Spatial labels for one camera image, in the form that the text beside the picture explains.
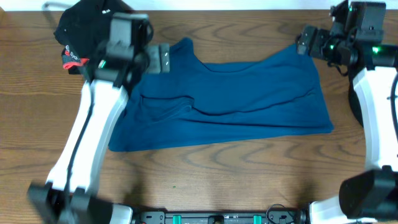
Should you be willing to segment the blue polo shirt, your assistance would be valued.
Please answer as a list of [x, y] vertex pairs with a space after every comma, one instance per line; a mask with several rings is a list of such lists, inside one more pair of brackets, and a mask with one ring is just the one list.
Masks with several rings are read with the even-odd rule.
[[333, 130], [313, 60], [291, 45], [258, 62], [203, 63], [193, 42], [170, 49], [170, 71], [133, 89], [109, 142], [145, 151]]

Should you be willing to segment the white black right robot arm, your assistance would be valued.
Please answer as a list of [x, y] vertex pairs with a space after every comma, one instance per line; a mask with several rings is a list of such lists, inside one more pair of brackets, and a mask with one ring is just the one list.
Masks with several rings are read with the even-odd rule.
[[348, 68], [350, 92], [366, 138], [365, 171], [339, 194], [312, 202], [301, 223], [369, 223], [397, 219], [397, 46], [361, 38], [361, 29], [332, 33], [305, 26], [297, 52]]

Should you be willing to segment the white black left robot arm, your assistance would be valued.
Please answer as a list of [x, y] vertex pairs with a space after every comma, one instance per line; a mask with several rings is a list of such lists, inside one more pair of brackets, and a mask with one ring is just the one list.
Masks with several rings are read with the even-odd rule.
[[110, 41], [84, 71], [78, 113], [64, 150], [43, 185], [27, 196], [44, 223], [132, 223], [134, 209], [97, 197], [100, 172], [115, 124], [131, 91], [147, 73], [170, 70], [166, 43]]

